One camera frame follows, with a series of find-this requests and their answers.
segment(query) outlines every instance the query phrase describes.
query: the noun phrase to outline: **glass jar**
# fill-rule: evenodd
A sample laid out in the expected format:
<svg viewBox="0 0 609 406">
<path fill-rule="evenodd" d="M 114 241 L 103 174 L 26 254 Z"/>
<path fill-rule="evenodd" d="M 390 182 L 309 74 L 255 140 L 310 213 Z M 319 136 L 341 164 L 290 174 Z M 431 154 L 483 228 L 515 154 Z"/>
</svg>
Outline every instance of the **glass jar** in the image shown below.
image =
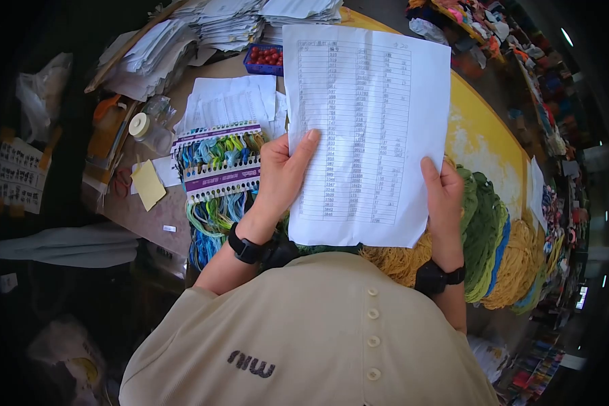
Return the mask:
<svg viewBox="0 0 609 406">
<path fill-rule="evenodd" d="M 160 126 L 146 113 L 137 113 L 129 124 L 129 133 L 137 142 L 142 142 L 148 149 L 161 157 L 170 154 L 174 133 Z"/>
</svg>

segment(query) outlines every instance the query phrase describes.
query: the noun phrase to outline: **light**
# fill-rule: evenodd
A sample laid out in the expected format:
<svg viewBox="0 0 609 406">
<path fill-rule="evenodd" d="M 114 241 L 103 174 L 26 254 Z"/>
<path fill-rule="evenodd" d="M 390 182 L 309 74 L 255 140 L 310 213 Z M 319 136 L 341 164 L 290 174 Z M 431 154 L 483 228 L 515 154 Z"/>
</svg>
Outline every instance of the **light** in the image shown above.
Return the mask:
<svg viewBox="0 0 609 406">
<path fill-rule="evenodd" d="M 568 41 L 568 44 L 573 46 L 573 42 L 571 41 L 571 37 L 568 36 L 568 33 L 563 28 L 562 28 L 562 34 L 564 34 L 564 37 L 566 38 L 566 41 Z"/>
</svg>

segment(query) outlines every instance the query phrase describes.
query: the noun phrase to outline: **embroidered logo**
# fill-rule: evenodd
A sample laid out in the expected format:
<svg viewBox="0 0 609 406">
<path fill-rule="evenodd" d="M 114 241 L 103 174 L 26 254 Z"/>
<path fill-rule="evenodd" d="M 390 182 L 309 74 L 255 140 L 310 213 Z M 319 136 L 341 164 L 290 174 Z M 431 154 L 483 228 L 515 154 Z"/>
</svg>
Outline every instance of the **embroidered logo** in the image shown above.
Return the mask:
<svg viewBox="0 0 609 406">
<path fill-rule="evenodd" d="M 237 355 L 239 355 L 239 360 L 237 360 L 236 367 L 243 371 L 245 371 L 250 365 L 248 370 L 251 372 L 251 374 L 259 375 L 262 378 L 268 378 L 269 376 L 273 375 L 273 371 L 275 371 L 275 365 L 273 364 L 271 364 L 267 371 L 264 371 L 266 368 L 266 362 L 260 362 L 260 360 L 257 358 L 252 358 L 252 356 L 246 355 L 240 351 L 233 351 L 228 357 L 228 363 L 232 364 Z"/>
</svg>

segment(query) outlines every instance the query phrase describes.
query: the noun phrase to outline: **scissors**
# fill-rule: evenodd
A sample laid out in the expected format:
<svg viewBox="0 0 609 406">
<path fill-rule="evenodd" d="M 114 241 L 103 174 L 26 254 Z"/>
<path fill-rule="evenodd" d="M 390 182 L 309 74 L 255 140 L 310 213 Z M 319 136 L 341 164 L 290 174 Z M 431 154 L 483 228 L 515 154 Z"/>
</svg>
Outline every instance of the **scissors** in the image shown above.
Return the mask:
<svg viewBox="0 0 609 406">
<path fill-rule="evenodd" d="M 113 176 L 113 189 L 115 195 L 120 199 L 125 199 L 129 195 L 129 189 L 131 187 L 131 169 L 128 167 L 121 167 L 115 171 Z"/>
</svg>

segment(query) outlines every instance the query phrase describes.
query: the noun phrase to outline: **hand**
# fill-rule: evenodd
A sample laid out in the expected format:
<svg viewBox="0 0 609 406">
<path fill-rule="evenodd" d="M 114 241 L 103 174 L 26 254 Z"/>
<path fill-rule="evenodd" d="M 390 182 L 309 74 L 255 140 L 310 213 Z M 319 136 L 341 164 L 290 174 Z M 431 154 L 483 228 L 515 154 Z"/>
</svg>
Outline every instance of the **hand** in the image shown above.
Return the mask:
<svg viewBox="0 0 609 406">
<path fill-rule="evenodd" d="M 442 162 L 442 171 L 430 158 L 422 158 L 422 176 L 429 191 L 429 231 L 432 258 L 444 272 L 453 272 L 464 264 L 460 238 L 464 181 L 456 170 Z"/>
<path fill-rule="evenodd" d="M 287 134 L 264 144 L 260 151 L 260 191 L 253 207 L 259 206 L 269 218 L 276 221 L 282 217 L 300 191 L 309 160 L 316 152 L 319 140 L 320 132 L 310 130 L 302 137 L 291 158 Z"/>
</svg>

